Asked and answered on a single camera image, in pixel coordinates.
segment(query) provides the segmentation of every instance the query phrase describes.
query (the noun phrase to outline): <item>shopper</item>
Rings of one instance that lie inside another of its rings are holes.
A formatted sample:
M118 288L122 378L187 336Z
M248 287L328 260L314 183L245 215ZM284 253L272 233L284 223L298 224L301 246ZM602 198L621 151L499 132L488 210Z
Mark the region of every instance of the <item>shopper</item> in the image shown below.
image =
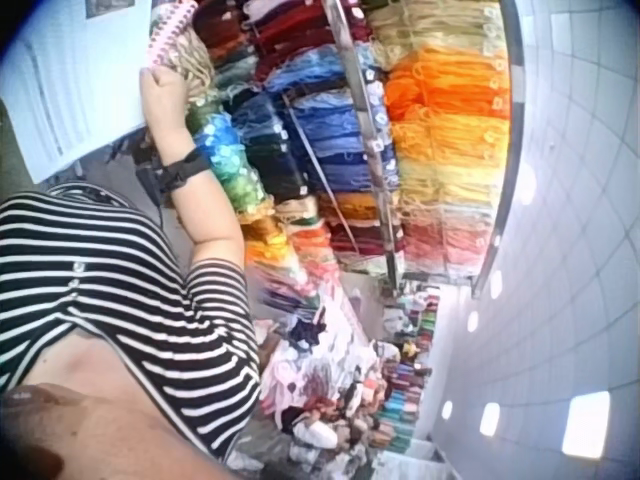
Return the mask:
M320 410L307 411L302 407L288 407L276 412L275 422L281 432L291 435L315 448L335 450L348 439L349 430L334 430L321 420Z
M194 243L190 271L150 218L103 188L10 197L0 423L31 464L59 459L45 462L56 478L228 478L213 459L248 422L260 380L242 233L185 127L184 80L158 67L141 89L167 178L184 180L166 186Z

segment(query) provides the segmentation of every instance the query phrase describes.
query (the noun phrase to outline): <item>skin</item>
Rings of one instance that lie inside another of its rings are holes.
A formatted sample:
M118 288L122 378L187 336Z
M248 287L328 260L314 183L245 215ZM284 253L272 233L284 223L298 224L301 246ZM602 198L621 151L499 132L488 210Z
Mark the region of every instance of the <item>skin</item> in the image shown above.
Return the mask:
M195 148L184 80L154 67L141 72L140 88L163 164L182 160ZM191 177L172 200L194 243L193 264L216 258L244 266L240 225L211 171ZM78 329L40 354L1 407L3 433L45 478L236 478L177 433L107 343Z

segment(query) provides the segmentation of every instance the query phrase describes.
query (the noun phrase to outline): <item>striped shirt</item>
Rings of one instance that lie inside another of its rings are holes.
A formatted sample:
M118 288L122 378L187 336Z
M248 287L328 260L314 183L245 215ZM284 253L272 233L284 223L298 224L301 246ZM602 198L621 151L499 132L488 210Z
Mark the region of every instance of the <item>striped shirt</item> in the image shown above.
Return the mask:
M164 233L88 184L0 206L0 393L80 328L104 339L174 427L223 460L259 395L242 271L199 262L186 279Z

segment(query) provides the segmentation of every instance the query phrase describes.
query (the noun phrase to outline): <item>hand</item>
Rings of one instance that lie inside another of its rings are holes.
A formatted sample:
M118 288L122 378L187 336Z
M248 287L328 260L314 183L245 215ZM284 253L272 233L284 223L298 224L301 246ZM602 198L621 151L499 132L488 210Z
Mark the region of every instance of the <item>hand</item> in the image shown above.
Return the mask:
M154 140L185 130L187 84L176 72L155 66L140 71L142 110Z

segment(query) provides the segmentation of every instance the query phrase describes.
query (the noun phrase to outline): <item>black wristband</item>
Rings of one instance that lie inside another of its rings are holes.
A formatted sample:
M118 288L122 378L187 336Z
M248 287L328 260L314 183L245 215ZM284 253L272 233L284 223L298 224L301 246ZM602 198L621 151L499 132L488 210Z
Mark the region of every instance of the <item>black wristband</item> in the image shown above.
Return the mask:
M183 187L189 177L204 172L209 167L209 160L194 148L183 160L162 168L160 192L165 194Z

